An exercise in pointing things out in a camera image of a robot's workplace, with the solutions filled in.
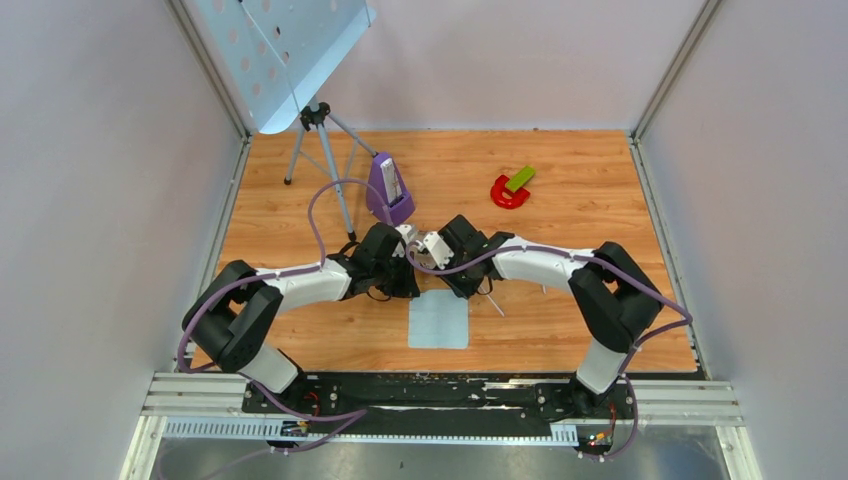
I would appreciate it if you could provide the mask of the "red horseshoe magnet toy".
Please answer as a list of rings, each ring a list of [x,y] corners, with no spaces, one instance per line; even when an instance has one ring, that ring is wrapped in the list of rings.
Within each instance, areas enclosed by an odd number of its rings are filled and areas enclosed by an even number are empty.
[[[503,209],[514,210],[523,206],[531,193],[525,187],[526,182],[516,183],[506,175],[500,175],[490,188],[490,199]]]

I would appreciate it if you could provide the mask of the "light blue cleaning cloth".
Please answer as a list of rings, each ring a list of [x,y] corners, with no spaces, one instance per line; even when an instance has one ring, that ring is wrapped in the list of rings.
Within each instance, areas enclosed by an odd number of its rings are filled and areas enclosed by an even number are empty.
[[[407,344],[413,349],[463,350],[469,346],[469,304],[451,290],[423,292],[409,302]]]

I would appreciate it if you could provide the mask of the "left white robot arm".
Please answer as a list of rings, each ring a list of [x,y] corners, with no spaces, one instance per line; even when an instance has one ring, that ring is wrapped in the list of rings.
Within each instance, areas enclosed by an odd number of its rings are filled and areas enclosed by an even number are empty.
[[[307,389],[296,379],[299,366],[266,341],[275,318],[373,289],[390,299],[418,297],[415,274],[402,254],[417,232],[410,224],[377,223],[353,246],[290,268],[255,269],[243,260],[232,261],[186,313],[183,331],[214,366],[258,381],[279,411],[296,412]]]

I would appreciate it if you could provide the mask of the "green block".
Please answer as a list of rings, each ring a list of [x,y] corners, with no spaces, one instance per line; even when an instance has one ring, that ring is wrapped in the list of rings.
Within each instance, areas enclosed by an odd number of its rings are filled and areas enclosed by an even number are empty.
[[[517,193],[527,185],[535,174],[536,170],[533,167],[525,166],[507,180],[505,188],[512,193]]]

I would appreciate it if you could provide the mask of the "purple metronome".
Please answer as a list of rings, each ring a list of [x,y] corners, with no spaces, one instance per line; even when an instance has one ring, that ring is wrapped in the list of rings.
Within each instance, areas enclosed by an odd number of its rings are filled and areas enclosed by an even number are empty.
[[[415,211],[412,194],[388,152],[379,152],[373,158],[368,184],[366,206],[379,221],[400,225],[412,216]]]

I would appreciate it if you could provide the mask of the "blue perforated music stand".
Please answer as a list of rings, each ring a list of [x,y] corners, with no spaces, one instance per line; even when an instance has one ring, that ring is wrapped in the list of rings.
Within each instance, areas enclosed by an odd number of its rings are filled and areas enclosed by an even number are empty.
[[[335,123],[370,155],[376,150],[319,101],[318,92],[376,19],[365,1],[188,1],[203,46],[251,134],[316,129],[333,181]]]

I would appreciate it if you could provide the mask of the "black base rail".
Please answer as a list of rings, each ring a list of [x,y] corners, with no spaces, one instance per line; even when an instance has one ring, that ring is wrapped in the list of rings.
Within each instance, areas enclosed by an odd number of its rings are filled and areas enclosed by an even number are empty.
[[[325,417],[364,411],[349,434],[433,437],[542,437],[568,420],[607,429],[633,419],[635,405],[622,383],[595,396],[578,392],[566,375],[501,373],[312,372],[276,399]]]

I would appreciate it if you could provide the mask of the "white frame sunglasses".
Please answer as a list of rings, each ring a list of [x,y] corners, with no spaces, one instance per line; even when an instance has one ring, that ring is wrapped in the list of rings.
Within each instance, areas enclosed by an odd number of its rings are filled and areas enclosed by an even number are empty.
[[[545,286],[545,285],[542,285],[542,286],[540,287],[540,291],[542,292],[542,294],[543,294],[543,295],[546,295],[546,294],[547,294],[547,290],[548,290],[548,289],[547,289],[547,286]],[[498,314],[499,314],[502,318],[505,318],[505,317],[506,317],[506,314],[505,314],[504,310],[503,310],[503,309],[499,306],[499,304],[497,303],[497,301],[496,301],[496,300],[492,297],[492,291],[491,291],[491,290],[490,290],[489,292],[487,292],[487,293],[485,293],[485,294],[484,294],[484,298],[485,298],[485,299],[486,299],[486,300],[487,300],[487,301],[488,301],[488,302],[489,302],[489,303],[493,306],[493,308],[495,309],[495,311],[496,311],[496,312],[497,312],[497,313],[498,313]]]

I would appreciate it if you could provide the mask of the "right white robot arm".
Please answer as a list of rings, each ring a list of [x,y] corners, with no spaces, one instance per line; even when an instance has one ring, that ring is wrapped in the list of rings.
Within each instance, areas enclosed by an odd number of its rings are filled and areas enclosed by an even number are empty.
[[[513,233],[486,236],[462,215],[437,231],[450,255],[442,280],[467,298],[490,281],[525,281],[562,290],[576,302],[592,336],[575,372],[571,403],[596,417],[611,403],[610,388],[635,341],[663,304],[659,290],[619,244],[565,249],[527,241]]]

